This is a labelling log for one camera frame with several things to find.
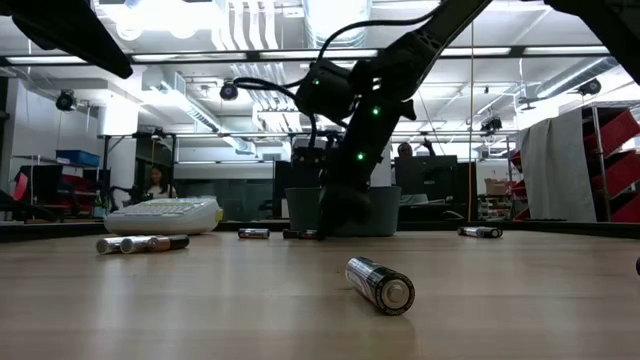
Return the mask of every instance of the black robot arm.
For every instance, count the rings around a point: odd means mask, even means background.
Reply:
[[[296,94],[303,113],[338,123],[353,115],[339,151],[323,174],[319,229],[326,235],[343,223],[365,221],[371,204],[366,192],[401,116],[415,120],[411,97],[442,51],[491,0],[443,1],[431,18],[349,73],[320,59]]]

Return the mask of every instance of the black cable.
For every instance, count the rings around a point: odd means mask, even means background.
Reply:
[[[244,90],[267,90],[267,91],[275,90],[287,95],[293,100],[296,99],[296,95],[286,88],[287,85],[291,85],[291,84],[285,84],[283,86],[268,80],[251,78],[251,77],[239,77],[239,78],[233,79],[233,85],[235,85],[239,89],[244,89]]]
[[[309,148],[312,149],[316,147],[316,136],[318,135],[318,124],[316,123],[316,117],[313,114],[309,116],[309,120],[311,121],[311,137],[309,137]]]
[[[353,29],[357,29],[357,28],[361,28],[361,27],[369,27],[369,26],[409,26],[409,25],[416,25],[419,24],[421,22],[427,21],[429,20],[431,17],[433,17],[433,15],[435,15],[435,13],[438,11],[438,9],[440,9],[440,5],[436,6],[433,10],[429,11],[428,13],[414,18],[414,19],[407,19],[407,20],[366,20],[366,21],[360,21],[357,23],[353,23],[353,24],[349,24],[341,29],[339,29],[338,31],[334,32],[333,34],[331,34],[331,36],[329,36],[329,38],[327,38],[327,40],[324,42],[324,44],[322,44],[322,48],[320,48],[320,53],[318,53],[318,58],[316,59],[316,62],[320,61],[323,57],[324,57],[324,53],[327,51],[327,49],[329,48],[329,45],[331,45],[331,42],[333,40],[335,40],[336,38],[338,38],[338,36],[342,35],[343,33],[349,31],[349,30],[353,30]]]

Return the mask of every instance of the gray bin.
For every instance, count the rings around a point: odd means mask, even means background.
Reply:
[[[369,189],[373,206],[371,218],[365,224],[347,223],[336,230],[336,236],[382,237],[393,236],[398,227],[400,193],[397,186]],[[313,230],[318,227],[319,188],[286,189],[291,230]]]

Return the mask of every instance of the fluorescent light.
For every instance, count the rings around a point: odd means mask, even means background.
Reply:
[[[224,137],[289,137],[288,133],[283,132],[255,132],[255,133],[202,133],[202,134],[177,134],[178,138],[191,138],[191,139],[208,139],[208,138],[224,138]]]
[[[136,62],[198,62],[198,61],[229,61],[245,60],[247,55],[238,52],[218,52],[204,54],[171,53],[132,55]]]
[[[7,61],[12,65],[62,65],[86,64],[77,56],[9,56]]]
[[[318,50],[265,51],[260,53],[260,57],[266,60],[314,60],[318,57],[318,53]],[[361,59],[372,58],[376,55],[378,55],[376,49],[332,49],[324,53],[324,57],[327,59]]]
[[[355,61],[334,61],[333,62],[335,65],[340,66],[341,68],[345,68],[345,69],[353,69],[354,66],[356,66],[356,62]],[[304,69],[304,70],[309,70],[309,63],[302,63],[300,64],[300,69]]]
[[[490,55],[507,55],[511,51],[508,47],[495,48],[448,48],[444,49],[442,56],[490,56]]]
[[[525,55],[609,54],[605,46],[539,46],[528,47]]]

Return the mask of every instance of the wooden table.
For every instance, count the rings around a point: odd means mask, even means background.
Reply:
[[[220,233],[97,256],[97,238],[0,245],[0,359],[640,359],[638,241]],[[404,316],[349,286],[357,255],[413,280]]]

